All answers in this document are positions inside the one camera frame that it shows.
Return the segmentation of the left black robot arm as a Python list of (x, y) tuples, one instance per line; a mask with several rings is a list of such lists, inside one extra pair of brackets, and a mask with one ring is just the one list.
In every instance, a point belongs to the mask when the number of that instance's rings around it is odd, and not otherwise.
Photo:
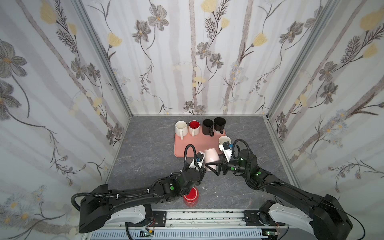
[(90, 193), (74, 194), (71, 203), (80, 212), (79, 233), (100, 229), (113, 214), (124, 209), (177, 200), (199, 185), (205, 173), (205, 168), (189, 168), (176, 175), (160, 178), (146, 188), (110, 190), (109, 185), (105, 184)]

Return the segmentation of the black mug white rim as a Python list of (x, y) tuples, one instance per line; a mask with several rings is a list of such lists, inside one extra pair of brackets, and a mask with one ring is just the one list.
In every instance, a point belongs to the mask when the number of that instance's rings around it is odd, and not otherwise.
[(210, 119), (205, 119), (205, 120), (203, 120), (202, 124), (203, 124), (202, 133), (205, 136), (213, 137), (214, 136), (214, 122)]

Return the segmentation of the white mug red inside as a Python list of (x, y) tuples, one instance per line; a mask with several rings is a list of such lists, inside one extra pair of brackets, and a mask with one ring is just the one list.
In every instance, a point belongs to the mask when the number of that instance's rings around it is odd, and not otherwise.
[(192, 137), (196, 137), (200, 133), (201, 124), (199, 121), (192, 120), (189, 122), (189, 134)]

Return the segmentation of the cream ribbed mug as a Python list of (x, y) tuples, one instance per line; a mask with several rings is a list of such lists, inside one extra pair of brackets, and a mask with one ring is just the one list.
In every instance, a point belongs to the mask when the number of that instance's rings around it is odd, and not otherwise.
[(175, 124), (175, 134), (180, 138), (180, 140), (183, 140), (185, 136), (187, 136), (189, 133), (188, 125), (184, 121), (178, 121)]

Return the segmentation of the pink upside-down mug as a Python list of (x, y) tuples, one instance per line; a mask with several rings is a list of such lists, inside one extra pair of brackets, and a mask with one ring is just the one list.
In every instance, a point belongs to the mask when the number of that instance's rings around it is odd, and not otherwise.
[(207, 167), (208, 163), (222, 161), (221, 157), (219, 156), (217, 150), (215, 148), (210, 148), (204, 151), (205, 158), (204, 158), (204, 167), (208, 172), (211, 172), (211, 170)]

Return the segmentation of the small grey upside-down mug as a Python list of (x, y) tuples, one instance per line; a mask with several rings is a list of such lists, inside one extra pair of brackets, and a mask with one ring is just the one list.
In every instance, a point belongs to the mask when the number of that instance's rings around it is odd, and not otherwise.
[(232, 140), (228, 136), (221, 136), (219, 138), (219, 145), (223, 145), (224, 143), (232, 143)]

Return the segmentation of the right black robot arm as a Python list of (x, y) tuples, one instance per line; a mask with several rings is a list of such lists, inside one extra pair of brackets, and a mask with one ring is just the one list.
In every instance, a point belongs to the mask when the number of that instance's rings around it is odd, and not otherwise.
[(265, 226), (284, 223), (313, 234), (318, 240), (345, 240), (353, 228), (335, 197), (321, 197), (284, 182), (261, 168), (257, 157), (246, 149), (240, 151), (238, 159), (211, 162), (206, 167), (216, 175), (227, 172), (240, 175), (251, 189), (262, 190), (291, 205), (284, 207), (268, 200), (259, 208), (253, 222)]

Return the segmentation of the grey mug white base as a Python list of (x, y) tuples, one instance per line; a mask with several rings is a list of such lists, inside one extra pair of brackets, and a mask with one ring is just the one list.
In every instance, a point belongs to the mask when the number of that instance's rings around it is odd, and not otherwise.
[(214, 130), (220, 134), (224, 133), (225, 125), (226, 125), (226, 120), (222, 117), (216, 117), (214, 119)]

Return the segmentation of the red upside-down mug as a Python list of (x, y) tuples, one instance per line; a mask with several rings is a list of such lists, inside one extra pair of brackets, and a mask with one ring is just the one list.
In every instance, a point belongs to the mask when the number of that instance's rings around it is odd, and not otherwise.
[(183, 201), (186, 206), (194, 207), (199, 201), (199, 191), (193, 187), (187, 195), (183, 196)]

